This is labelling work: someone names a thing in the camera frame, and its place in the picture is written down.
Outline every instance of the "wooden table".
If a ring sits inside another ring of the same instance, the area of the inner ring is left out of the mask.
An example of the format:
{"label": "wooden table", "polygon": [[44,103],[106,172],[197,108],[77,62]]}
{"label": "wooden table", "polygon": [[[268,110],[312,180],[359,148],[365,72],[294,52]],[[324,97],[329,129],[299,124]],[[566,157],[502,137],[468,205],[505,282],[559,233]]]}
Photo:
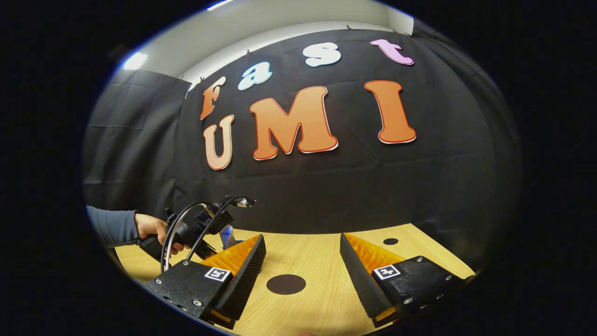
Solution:
{"label": "wooden table", "polygon": [[[259,232],[234,230],[238,240],[256,234]],[[374,328],[365,314],[340,256],[339,233],[261,234],[267,254],[242,317],[231,332],[242,336],[296,336],[301,332],[357,336],[388,326]],[[463,279],[475,275],[465,263],[411,224],[350,234],[406,259],[423,255]],[[388,238],[396,238],[398,243],[385,245],[383,241]],[[217,252],[221,251],[219,236],[207,235],[205,240]],[[173,256],[171,264],[183,260],[188,251]],[[116,253],[134,279],[147,282],[160,273],[159,263],[138,246],[116,248]],[[196,255],[192,260],[201,261]],[[266,283],[282,274],[302,277],[306,287],[296,294],[274,294]]]}

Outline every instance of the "ceiling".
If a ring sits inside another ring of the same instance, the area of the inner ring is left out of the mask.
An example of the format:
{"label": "ceiling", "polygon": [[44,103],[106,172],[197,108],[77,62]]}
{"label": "ceiling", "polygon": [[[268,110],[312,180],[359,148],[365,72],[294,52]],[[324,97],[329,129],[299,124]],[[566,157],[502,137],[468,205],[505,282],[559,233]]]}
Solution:
{"label": "ceiling", "polygon": [[148,55],[144,70],[180,77],[216,51],[268,30],[326,21],[391,27],[393,12],[371,0],[233,0],[190,16],[139,51]]}

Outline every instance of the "human hand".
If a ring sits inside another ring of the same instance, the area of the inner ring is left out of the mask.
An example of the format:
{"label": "human hand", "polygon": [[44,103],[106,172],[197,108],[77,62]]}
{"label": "human hand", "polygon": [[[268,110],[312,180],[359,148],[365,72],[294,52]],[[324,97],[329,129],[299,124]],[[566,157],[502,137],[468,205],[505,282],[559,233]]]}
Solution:
{"label": "human hand", "polygon": [[[137,226],[137,234],[139,235],[139,239],[144,240],[149,238],[149,236],[157,234],[158,241],[160,244],[164,244],[166,240],[166,222],[162,221],[159,218],[155,218],[148,215],[142,215],[141,213],[135,214],[135,225]],[[181,245],[179,243],[172,244],[172,249],[170,253],[173,255],[177,255],[179,251],[182,251],[184,248],[190,249],[188,245]]]}

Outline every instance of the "person's arm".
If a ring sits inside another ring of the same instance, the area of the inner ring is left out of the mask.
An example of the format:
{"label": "person's arm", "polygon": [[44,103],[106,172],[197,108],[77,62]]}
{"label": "person's arm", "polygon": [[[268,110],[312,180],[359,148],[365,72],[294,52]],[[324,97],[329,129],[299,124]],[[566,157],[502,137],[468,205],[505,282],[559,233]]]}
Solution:
{"label": "person's arm", "polygon": [[108,211],[87,207],[87,214],[94,229],[108,248],[139,243],[135,210]]}

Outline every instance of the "pink letter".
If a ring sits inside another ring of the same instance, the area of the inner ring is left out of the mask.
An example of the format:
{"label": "pink letter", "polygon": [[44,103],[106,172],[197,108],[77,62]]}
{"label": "pink letter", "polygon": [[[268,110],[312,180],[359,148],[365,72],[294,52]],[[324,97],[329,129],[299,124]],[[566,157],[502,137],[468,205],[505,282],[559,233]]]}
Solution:
{"label": "pink letter", "polygon": [[414,61],[410,57],[404,57],[400,55],[398,50],[402,50],[402,48],[398,44],[391,44],[390,42],[386,41],[385,39],[377,39],[375,41],[370,42],[372,45],[376,45],[381,48],[381,50],[386,54],[387,57],[390,57],[394,62],[398,62],[404,65],[413,65]]}

